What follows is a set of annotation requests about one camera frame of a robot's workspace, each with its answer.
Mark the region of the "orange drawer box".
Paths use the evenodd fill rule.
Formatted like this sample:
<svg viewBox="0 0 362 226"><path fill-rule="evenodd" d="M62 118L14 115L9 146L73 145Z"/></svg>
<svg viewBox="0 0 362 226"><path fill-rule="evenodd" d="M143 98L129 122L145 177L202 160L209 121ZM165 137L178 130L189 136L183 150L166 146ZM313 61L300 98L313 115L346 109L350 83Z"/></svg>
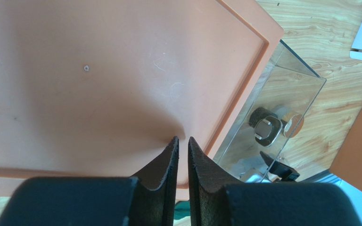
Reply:
<svg viewBox="0 0 362 226"><path fill-rule="evenodd" d="M0 0L0 196L214 157L284 34L254 0Z"/></svg>

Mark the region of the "clear top drawer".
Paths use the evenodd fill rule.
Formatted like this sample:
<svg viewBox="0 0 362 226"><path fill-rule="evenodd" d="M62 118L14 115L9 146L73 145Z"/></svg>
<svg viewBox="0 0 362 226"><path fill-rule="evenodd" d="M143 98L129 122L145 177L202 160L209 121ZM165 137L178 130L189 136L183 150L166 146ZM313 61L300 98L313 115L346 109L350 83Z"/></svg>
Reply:
<svg viewBox="0 0 362 226"><path fill-rule="evenodd" d="M295 182L281 153L326 79L280 41L213 160L245 183Z"/></svg>

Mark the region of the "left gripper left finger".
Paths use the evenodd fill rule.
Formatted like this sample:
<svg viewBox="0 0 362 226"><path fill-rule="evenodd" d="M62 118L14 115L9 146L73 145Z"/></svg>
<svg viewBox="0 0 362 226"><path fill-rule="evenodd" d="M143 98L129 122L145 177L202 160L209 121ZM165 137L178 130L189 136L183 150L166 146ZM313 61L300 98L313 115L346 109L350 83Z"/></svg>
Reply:
<svg viewBox="0 0 362 226"><path fill-rule="evenodd" d="M35 177L13 193L0 226L165 226L173 223L179 139L130 177Z"/></svg>

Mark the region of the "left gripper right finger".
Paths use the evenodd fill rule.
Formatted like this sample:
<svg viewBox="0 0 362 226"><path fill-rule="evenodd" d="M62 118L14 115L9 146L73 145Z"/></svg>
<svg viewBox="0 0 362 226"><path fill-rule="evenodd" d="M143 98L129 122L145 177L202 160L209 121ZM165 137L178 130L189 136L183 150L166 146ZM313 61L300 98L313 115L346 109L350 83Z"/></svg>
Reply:
<svg viewBox="0 0 362 226"><path fill-rule="evenodd" d="M359 226L349 198L328 183L244 183L188 143L194 226Z"/></svg>

